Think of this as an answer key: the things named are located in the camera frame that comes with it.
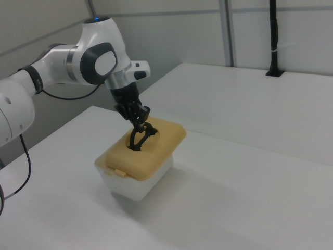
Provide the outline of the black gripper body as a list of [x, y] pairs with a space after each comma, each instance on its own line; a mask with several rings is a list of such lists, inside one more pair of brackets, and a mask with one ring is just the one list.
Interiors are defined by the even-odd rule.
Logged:
[[115, 109], [117, 109], [120, 105], [125, 106], [129, 104], [132, 104], [134, 108], [138, 108], [139, 105], [142, 104], [139, 100], [139, 90], [136, 82], [132, 82], [119, 89], [111, 89], [110, 91], [116, 102], [114, 106]]

